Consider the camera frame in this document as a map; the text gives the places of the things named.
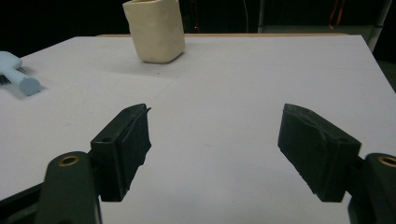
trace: light blue object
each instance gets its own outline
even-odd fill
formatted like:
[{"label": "light blue object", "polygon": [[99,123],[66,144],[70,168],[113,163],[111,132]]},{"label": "light blue object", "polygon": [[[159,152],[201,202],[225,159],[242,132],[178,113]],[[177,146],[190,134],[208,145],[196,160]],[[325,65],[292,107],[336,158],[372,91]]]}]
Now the light blue object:
[{"label": "light blue object", "polygon": [[29,96],[40,91],[40,83],[33,77],[28,77],[18,71],[22,60],[10,52],[0,51],[0,75],[4,75],[23,94]]}]

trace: white table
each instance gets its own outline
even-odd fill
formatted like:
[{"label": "white table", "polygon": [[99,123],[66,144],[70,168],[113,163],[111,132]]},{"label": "white table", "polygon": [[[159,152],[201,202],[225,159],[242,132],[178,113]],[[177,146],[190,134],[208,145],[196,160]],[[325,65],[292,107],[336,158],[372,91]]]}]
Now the white table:
[{"label": "white table", "polygon": [[285,103],[309,108],[371,152],[396,154],[396,96],[361,36],[187,37],[169,64],[142,63],[131,38],[75,37],[23,57],[44,89],[0,87],[0,199],[145,103],[152,148],[104,223],[349,223],[276,145]]}]

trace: beige cup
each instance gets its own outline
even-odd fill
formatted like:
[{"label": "beige cup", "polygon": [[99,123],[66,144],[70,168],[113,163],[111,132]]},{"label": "beige cup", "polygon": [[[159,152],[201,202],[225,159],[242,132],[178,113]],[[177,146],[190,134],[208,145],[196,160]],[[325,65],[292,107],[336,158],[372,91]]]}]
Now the beige cup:
[{"label": "beige cup", "polygon": [[133,0],[122,7],[142,61],[169,63],[186,48],[178,0]]}]

